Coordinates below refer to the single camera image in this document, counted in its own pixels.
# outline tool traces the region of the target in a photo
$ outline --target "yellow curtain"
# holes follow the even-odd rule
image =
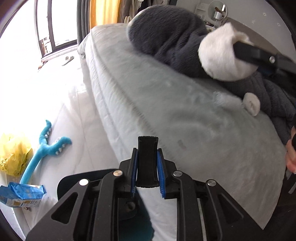
[[[117,23],[119,3],[120,0],[91,0],[90,28],[102,24]]]

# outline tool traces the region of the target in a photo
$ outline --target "gray bed sheet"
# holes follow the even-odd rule
[[[86,58],[94,102],[118,161],[140,135],[159,137],[164,157],[193,179],[215,179],[264,228],[277,204],[285,148],[269,117],[229,111],[213,101],[228,93],[214,80],[191,79],[133,49],[126,25],[94,27],[78,52]],[[176,201],[139,188],[155,230],[176,239]]]

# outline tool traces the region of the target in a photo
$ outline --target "human hand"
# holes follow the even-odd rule
[[[293,126],[291,130],[291,139],[288,140],[286,144],[287,153],[285,155],[286,166],[288,170],[294,174],[296,174],[296,151],[292,146],[292,139],[295,133],[296,133],[296,130],[295,130],[295,127]]]

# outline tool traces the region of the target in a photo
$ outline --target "yellow plastic bag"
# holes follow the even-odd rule
[[[0,137],[0,170],[6,174],[20,176],[31,158],[33,149],[23,134],[2,134]]]

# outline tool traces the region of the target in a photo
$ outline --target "slipper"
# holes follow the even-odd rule
[[[66,57],[66,63],[64,63],[62,66],[65,66],[67,63],[69,63],[73,59],[74,59],[74,56],[71,56],[71,57],[67,56]]]

